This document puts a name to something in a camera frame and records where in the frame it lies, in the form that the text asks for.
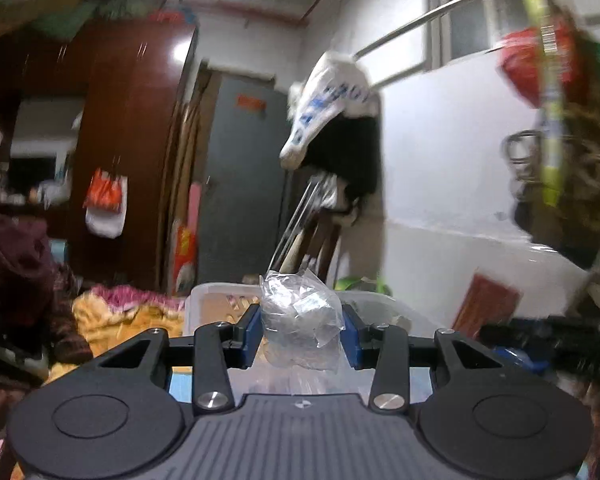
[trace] orange bag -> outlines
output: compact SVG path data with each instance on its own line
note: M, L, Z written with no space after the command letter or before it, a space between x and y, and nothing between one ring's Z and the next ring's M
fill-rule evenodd
M113 213L120 212L122 206L122 186L119 178L111 178L109 173L98 168L87 190L82 207L94 207Z
M555 35L562 64L560 76L567 101L580 105L587 104L589 79L576 45L576 31L565 19L555 20ZM540 40L535 27L507 34L500 51L500 69L522 95L535 108L541 107L540 81Z

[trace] orange sticker on door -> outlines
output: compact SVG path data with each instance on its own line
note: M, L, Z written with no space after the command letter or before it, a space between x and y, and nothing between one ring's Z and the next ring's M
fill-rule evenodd
M240 94L238 95L238 108L244 108L251 112L263 112L267 109L267 102L256 97Z

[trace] gray door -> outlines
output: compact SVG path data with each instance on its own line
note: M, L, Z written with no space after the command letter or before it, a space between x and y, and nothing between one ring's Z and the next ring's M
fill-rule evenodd
M285 189L278 155L289 128L286 95L223 76L201 183L199 283L240 283L267 270Z

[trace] transparent plastic bag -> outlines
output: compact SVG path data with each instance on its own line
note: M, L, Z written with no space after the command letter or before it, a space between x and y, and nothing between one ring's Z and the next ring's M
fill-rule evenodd
M310 270L269 271L260 278L260 288L267 360L276 367L335 370L344 329L337 294Z

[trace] brown wooden wardrobe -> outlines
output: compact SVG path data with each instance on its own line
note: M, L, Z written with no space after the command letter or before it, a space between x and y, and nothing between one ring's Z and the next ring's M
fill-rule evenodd
M68 241L70 263L87 279L157 288L162 178L196 34L186 24L94 20L70 43L32 30L0 38L0 126L5 133L0 161L8 160L21 99L86 98L71 199L64 212L54 211L49 234ZM128 177L128 207L122 235L109 240L87 231L82 202L94 170L110 170L113 160L120 161L118 173ZM19 214L17 206L10 207ZM22 211L30 214L30 207Z

